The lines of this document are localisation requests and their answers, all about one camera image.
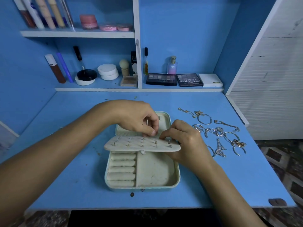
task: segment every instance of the blue desk surface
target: blue desk surface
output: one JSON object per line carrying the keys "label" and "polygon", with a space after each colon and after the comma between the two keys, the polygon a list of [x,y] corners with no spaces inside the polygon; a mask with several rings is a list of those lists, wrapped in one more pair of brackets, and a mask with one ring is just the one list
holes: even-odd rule
{"label": "blue desk surface", "polygon": [[[7,152],[5,159],[67,125],[105,99],[143,100],[154,110],[169,113],[172,121],[182,119],[191,125],[198,123],[197,119],[178,111],[178,107],[190,111],[201,110],[213,119],[238,126],[240,132],[237,134],[242,142],[247,143],[245,147],[247,154],[235,155],[231,145],[220,137],[222,145],[227,149],[225,151],[227,157],[216,156],[214,159],[225,170],[250,206],[271,206],[268,203],[269,198],[282,198],[288,206],[295,206],[285,187],[221,92],[57,92]],[[217,126],[212,123],[207,127]],[[233,130],[223,125],[221,127],[225,131]],[[130,192],[109,190],[104,182],[109,153],[103,149],[103,146],[114,136],[114,129],[115,126],[108,127],[91,141],[30,209],[211,207],[211,202],[198,179],[181,165],[181,181],[170,191],[135,192],[134,197],[131,197]],[[205,143],[216,149],[217,137],[210,133],[208,136],[204,138]]]}

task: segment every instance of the pink jar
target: pink jar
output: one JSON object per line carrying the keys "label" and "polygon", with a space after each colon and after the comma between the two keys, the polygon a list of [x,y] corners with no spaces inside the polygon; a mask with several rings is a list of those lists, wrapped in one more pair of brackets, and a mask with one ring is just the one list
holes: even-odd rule
{"label": "pink jar", "polygon": [[101,24],[100,30],[103,31],[115,31],[117,30],[117,26],[115,24]]}
{"label": "pink jar", "polygon": [[117,29],[119,31],[130,31],[130,30],[132,30],[132,25],[131,24],[118,24]]}
{"label": "pink jar", "polygon": [[83,29],[91,30],[91,29],[97,29],[98,23],[96,20],[95,15],[80,15],[80,21]]}

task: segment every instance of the matte eyeshadow palette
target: matte eyeshadow palette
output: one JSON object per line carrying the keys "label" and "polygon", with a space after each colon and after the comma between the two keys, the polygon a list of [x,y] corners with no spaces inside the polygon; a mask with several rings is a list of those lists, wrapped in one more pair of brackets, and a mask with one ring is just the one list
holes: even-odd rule
{"label": "matte eyeshadow palette", "polygon": [[177,86],[176,75],[149,73],[146,84]]}
{"label": "matte eyeshadow palette", "polygon": [[177,74],[178,82],[180,87],[195,87],[195,86],[203,86],[202,81],[199,79],[197,74]]}

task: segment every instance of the jewelry box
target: jewelry box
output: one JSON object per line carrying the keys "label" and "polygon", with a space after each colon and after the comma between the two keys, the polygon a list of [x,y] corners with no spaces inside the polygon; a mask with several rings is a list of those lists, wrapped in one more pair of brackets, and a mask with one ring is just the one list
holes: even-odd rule
{"label": "jewelry box", "polygon": [[171,119],[166,112],[156,112],[159,117],[157,136],[142,137],[116,126],[115,137],[104,149],[110,151],[105,170],[105,183],[116,189],[171,189],[180,182],[180,169],[164,152],[175,152],[180,145],[171,138],[160,140],[162,131],[170,128]]}

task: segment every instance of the perfume bottle cap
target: perfume bottle cap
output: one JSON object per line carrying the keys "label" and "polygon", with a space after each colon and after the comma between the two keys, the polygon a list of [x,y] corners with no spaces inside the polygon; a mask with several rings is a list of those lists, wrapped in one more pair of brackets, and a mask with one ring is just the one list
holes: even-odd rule
{"label": "perfume bottle cap", "polygon": [[176,56],[171,56],[171,58],[172,58],[172,64],[175,64],[176,63]]}

